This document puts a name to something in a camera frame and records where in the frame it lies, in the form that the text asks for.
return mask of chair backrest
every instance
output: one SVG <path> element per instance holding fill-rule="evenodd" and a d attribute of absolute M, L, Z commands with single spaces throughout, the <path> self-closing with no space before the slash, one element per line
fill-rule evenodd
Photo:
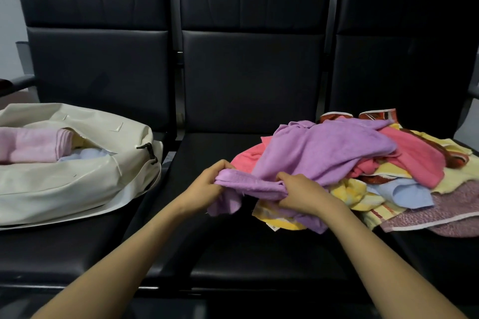
<path fill-rule="evenodd" d="M 21 0 L 41 102 L 174 122 L 170 0 Z"/>
<path fill-rule="evenodd" d="M 479 44 L 477 0 L 338 0 L 326 110 L 397 108 L 452 137 Z"/>
<path fill-rule="evenodd" d="M 181 0 L 186 131 L 314 120 L 329 0 Z"/>

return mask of left hand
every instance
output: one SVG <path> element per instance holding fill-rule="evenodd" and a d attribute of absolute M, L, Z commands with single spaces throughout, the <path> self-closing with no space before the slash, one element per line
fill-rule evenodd
<path fill-rule="evenodd" d="M 218 173 L 226 168 L 235 169 L 226 160 L 220 160 L 206 168 L 193 183 L 175 199 L 184 213 L 195 213 L 211 205 L 223 192 L 223 187 L 214 184 Z"/>

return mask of white wall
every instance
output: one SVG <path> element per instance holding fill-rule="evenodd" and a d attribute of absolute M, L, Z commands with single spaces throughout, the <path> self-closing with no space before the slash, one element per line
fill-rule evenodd
<path fill-rule="evenodd" d="M 173 12 L 173 44 L 176 49 L 181 49 L 180 6 L 179 0 L 172 0 Z M 336 8 L 336 0 L 331 0 L 328 30 L 331 31 L 332 19 Z M 19 0 L 0 0 L 0 78 L 11 79 L 21 75 L 21 65 L 18 59 L 15 42 L 27 40 L 25 23 L 21 12 Z M 479 150 L 479 102 L 471 106 L 471 112 L 460 130 L 460 137 L 467 140 Z"/>

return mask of zipper pull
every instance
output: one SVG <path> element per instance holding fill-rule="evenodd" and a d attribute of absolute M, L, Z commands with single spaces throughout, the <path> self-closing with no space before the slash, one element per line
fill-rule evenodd
<path fill-rule="evenodd" d="M 151 143 L 146 143 L 145 145 L 136 147 L 137 149 L 145 149 L 148 150 L 148 154 L 150 154 L 150 160 L 154 159 L 155 161 L 151 163 L 152 165 L 155 165 L 158 163 L 158 158 L 155 156 L 155 152 L 153 151 L 153 146 Z"/>

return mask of black leather chair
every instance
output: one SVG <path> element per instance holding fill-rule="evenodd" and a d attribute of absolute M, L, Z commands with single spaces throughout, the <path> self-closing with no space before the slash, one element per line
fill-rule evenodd
<path fill-rule="evenodd" d="M 42 102 L 101 109 L 174 139 L 169 0 L 21 0 Z M 61 288 L 121 242 L 140 198 L 102 216 L 0 231 L 0 286 Z"/>
<path fill-rule="evenodd" d="M 479 44 L 475 0 L 338 0 L 327 111 L 397 108 L 406 128 L 451 138 Z M 456 303 L 477 304 L 479 238 L 384 234 Z"/>
<path fill-rule="evenodd" d="M 281 123 L 315 118 L 328 5 L 181 0 L 186 134 L 145 222 L 219 159 L 231 160 Z M 232 216 L 202 212 L 185 221 L 144 285 L 360 295 L 332 233 L 274 232 L 251 216 L 254 203 L 245 197 Z"/>
<path fill-rule="evenodd" d="M 21 6 L 41 102 L 108 111 L 149 125 L 157 140 L 174 140 L 170 0 Z"/>

